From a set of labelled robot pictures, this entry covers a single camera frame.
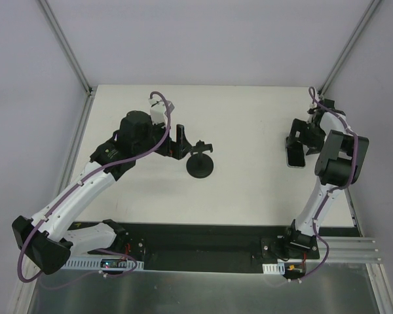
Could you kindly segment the black smartphone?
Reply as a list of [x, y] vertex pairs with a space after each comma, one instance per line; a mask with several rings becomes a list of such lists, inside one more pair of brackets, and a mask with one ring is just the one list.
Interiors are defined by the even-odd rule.
[[304, 168], [306, 163], [303, 144], [286, 137], [285, 148], [288, 167]]

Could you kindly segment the black phone stand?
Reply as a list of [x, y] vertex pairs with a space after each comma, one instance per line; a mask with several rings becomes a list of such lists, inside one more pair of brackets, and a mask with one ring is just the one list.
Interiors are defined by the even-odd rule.
[[210, 176], [214, 170], [214, 162], [210, 156], [205, 154], [212, 153], [212, 144], [198, 141], [191, 150], [191, 156], [186, 163], [186, 170], [190, 176], [196, 179], [204, 179]]

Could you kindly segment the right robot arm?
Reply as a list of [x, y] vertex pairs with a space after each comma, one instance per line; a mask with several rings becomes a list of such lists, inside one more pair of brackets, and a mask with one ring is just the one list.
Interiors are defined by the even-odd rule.
[[307, 121], [293, 120], [286, 156], [288, 166], [304, 167], [306, 156], [317, 154], [316, 183], [304, 209], [285, 231], [285, 259], [313, 253], [325, 216], [335, 198], [358, 180], [369, 146], [369, 139], [354, 133], [333, 100], [320, 100], [308, 114]]

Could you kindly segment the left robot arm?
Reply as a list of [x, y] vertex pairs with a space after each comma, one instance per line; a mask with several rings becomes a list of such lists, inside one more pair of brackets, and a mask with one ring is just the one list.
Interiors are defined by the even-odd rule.
[[113, 220], [81, 230], [71, 230], [70, 226], [97, 196], [133, 168], [138, 158], [156, 152], [180, 160], [191, 149], [181, 124], [176, 126], [176, 139], [172, 140], [164, 122], [156, 122], [143, 111], [130, 111], [54, 201], [31, 218], [19, 216], [14, 220], [12, 230], [21, 255], [27, 256], [41, 273], [50, 275], [72, 255], [97, 249], [124, 253], [126, 230]]

